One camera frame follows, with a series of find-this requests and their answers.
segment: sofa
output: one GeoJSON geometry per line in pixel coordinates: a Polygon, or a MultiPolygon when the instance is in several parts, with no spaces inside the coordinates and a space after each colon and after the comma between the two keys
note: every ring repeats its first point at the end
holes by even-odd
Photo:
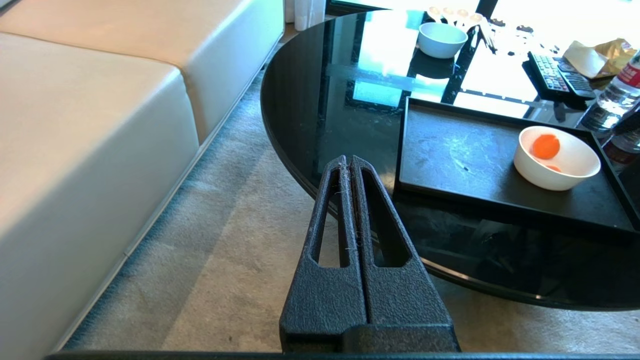
{"type": "Polygon", "coordinates": [[[0,0],[0,358],[59,349],[284,31],[278,0],[0,0]]]}

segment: carpet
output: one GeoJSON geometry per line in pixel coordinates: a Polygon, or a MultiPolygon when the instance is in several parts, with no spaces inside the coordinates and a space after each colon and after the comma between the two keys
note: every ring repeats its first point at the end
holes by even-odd
{"type": "MultiPolygon", "coordinates": [[[[262,75],[65,349],[280,351],[314,202],[266,136],[262,75]]],[[[336,248],[329,218],[321,262],[337,263],[336,248]]],[[[434,282],[464,351],[640,353],[640,311],[548,309],[434,282]]]]}

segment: black glass table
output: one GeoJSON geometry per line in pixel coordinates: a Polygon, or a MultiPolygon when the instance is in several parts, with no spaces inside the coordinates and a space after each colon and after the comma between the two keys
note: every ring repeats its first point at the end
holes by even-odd
{"type": "MultiPolygon", "coordinates": [[[[424,12],[339,17],[300,33],[275,54],[262,84],[265,127],[311,196],[324,166],[341,154],[372,163],[393,192],[409,96],[542,123],[578,123],[584,107],[540,99],[522,67],[530,49],[550,55],[560,49],[526,34],[498,34],[493,54],[471,33],[455,59],[436,60],[415,47],[417,28],[427,20],[424,12]]],[[[393,199],[432,275],[543,306],[640,308],[638,241],[569,236],[489,221],[446,204],[393,199]]]]}

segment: sofa cushion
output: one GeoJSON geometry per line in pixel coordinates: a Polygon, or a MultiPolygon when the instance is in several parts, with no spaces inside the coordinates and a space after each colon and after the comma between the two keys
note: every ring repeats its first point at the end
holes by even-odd
{"type": "Polygon", "coordinates": [[[21,0],[0,31],[177,66],[203,142],[277,43],[283,16],[281,0],[21,0]]]}
{"type": "Polygon", "coordinates": [[[0,33],[0,352],[40,359],[189,167],[175,67],[0,33]]]}

